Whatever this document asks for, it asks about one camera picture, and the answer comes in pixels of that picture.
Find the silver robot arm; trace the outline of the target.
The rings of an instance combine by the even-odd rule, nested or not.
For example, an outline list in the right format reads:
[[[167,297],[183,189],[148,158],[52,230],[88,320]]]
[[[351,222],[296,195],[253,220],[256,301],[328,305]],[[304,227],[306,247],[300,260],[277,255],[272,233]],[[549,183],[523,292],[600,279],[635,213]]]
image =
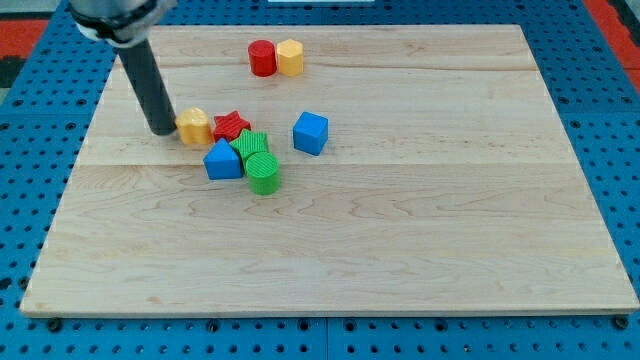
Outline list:
[[[93,41],[131,48],[145,41],[151,28],[177,0],[69,0],[77,29]]]

